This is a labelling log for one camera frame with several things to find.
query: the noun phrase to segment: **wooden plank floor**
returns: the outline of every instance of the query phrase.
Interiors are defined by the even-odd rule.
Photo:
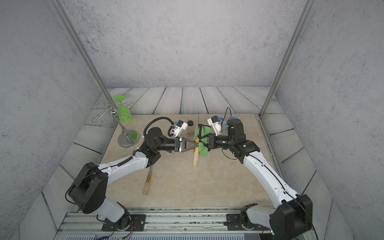
[[[111,96],[122,94],[124,102],[132,102],[132,114],[206,114],[225,113],[230,107],[232,113],[259,114],[268,89],[265,87],[201,87],[201,88],[113,88]],[[105,100],[100,96],[98,102]],[[282,113],[274,97],[270,113]],[[86,124],[92,123],[90,116]]]

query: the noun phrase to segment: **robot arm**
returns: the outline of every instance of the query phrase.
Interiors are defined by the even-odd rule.
[[[221,128],[215,126],[215,133],[208,135],[208,148],[229,149],[259,180],[272,200],[274,208],[250,204],[242,208],[240,218],[245,228],[260,224],[271,228],[278,239],[292,239],[311,229],[312,202],[306,195],[299,195],[273,170],[265,160],[258,146],[246,140],[243,124],[239,119],[227,121],[228,135],[221,135]],[[159,158],[159,151],[184,152],[197,147],[189,139],[165,137],[158,127],[145,134],[144,144],[133,155],[107,164],[84,165],[69,196],[85,213],[97,213],[116,223],[118,230],[129,227],[130,217],[126,208],[105,196],[107,186],[120,177],[153,165]]]

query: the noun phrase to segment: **textured wall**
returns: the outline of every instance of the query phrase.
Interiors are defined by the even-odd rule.
[[[0,1],[0,33],[0,239],[7,239],[100,91],[48,1]]]
[[[277,98],[356,239],[384,235],[384,1],[317,0]]]
[[[305,0],[62,0],[109,88],[269,86]]]

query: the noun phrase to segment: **beige tile surface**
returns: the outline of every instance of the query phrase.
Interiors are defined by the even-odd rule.
[[[161,115],[134,115],[131,122],[124,123],[140,132],[146,124]],[[178,121],[207,124],[214,114],[164,115]],[[242,120],[247,139],[254,141],[271,164],[266,144],[254,114],[237,114]],[[167,136],[170,123],[160,120],[151,127],[160,127]],[[117,126],[101,163],[129,156],[134,149],[123,149],[117,144],[121,133]],[[187,131],[182,137],[193,139]],[[272,202],[256,177],[238,160],[223,156],[220,149],[213,149],[207,157],[199,157],[199,165],[192,166],[193,151],[161,152],[162,157],[153,165],[152,182],[148,195],[142,194],[149,168],[138,170],[110,184],[107,196],[124,206],[131,207],[242,207],[249,203],[271,206]]]

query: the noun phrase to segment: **wooden stick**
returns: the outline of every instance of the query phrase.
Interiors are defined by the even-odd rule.
[[[152,179],[152,166],[149,167],[147,180],[146,180],[145,186],[144,186],[144,192],[143,192],[144,195],[148,195],[149,185],[151,184],[151,179]]]
[[[196,167],[199,164],[199,147],[195,147],[193,151],[193,166]]]

